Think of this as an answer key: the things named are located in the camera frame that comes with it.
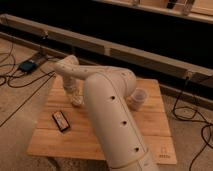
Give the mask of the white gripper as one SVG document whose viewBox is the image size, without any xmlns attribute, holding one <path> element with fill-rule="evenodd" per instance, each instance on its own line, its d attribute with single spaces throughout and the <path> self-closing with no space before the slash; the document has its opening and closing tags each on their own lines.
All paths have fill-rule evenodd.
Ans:
<svg viewBox="0 0 213 171">
<path fill-rule="evenodd" d="M 81 98 L 79 95 L 79 91 L 75 90 L 77 87 L 77 81 L 72 77 L 64 77 L 63 78 L 63 88 L 68 91 L 72 92 L 69 94 L 69 98 L 72 104 L 80 104 Z"/>
</svg>

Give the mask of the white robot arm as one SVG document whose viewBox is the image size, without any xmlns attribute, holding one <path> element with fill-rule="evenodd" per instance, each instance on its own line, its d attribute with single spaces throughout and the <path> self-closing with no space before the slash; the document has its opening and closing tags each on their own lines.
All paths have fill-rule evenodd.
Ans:
<svg viewBox="0 0 213 171">
<path fill-rule="evenodd" d="M 126 68 L 80 65 L 74 55 L 55 63 L 64 89 L 84 81 L 83 101 L 110 171 L 160 171 L 125 101 L 137 86 Z"/>
</svg>

